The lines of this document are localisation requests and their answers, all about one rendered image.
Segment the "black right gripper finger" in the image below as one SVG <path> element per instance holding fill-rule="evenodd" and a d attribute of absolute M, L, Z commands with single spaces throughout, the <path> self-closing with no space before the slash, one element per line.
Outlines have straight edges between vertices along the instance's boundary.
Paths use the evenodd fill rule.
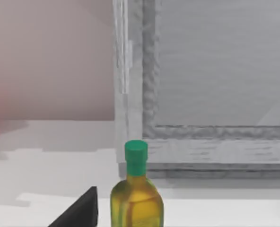
<path fill-rule="evenodd" d="M 97 187 L 90 187 L 48 227 L 97 227 Z"/>

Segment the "yellow bottle with green cap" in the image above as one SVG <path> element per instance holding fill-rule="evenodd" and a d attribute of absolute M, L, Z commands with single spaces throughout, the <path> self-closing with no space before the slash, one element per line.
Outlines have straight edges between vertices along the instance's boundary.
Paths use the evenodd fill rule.
<path fill-rule="evenodd" d="M 110 193 L 111 227 L 164 227 L 164 203 L 146 177 L 148 144 L 130 140 L 124 145 L 126 179 Z"/>

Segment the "grey cabinet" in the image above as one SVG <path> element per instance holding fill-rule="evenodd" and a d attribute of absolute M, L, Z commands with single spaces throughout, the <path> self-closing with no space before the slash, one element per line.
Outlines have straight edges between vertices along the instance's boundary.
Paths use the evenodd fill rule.
<path fill-rule="evenodd" d="M 280 0 L 112 2 L 119 175 L 280 178 Z"/>

